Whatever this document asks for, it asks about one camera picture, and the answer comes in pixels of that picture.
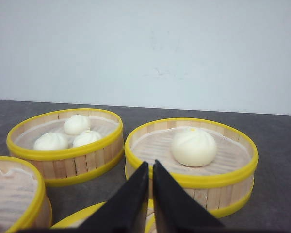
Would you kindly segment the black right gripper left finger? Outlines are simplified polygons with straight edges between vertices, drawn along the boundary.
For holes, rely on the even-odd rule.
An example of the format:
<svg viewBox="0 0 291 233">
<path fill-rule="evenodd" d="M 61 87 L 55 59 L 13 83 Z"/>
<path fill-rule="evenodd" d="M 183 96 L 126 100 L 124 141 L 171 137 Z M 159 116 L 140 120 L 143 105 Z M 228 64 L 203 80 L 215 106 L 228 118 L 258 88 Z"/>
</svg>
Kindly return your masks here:
<svg viewBox="0 0 291 233">
<path fill-rule="evenodd" d="M 143 162 L 126 183 L 76 228 L 24 229 L 20 233 L 142 233 L 148 203 L 148 163 Z"/>
</svg>

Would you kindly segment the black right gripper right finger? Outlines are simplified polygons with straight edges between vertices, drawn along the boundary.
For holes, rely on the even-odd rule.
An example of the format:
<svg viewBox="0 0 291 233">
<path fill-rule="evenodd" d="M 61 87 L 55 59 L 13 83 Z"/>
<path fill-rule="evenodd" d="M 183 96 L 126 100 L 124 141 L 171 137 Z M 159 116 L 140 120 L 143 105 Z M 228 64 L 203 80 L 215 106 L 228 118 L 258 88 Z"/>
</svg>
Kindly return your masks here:
<svg viewBox="0 0 291 233">
<path fill-rule="evenodd" d="M 159 233 L 224 233 L 224 225 L 189 196 L 163 165 L 153 166 L 156 229 Z"/>
</svg>

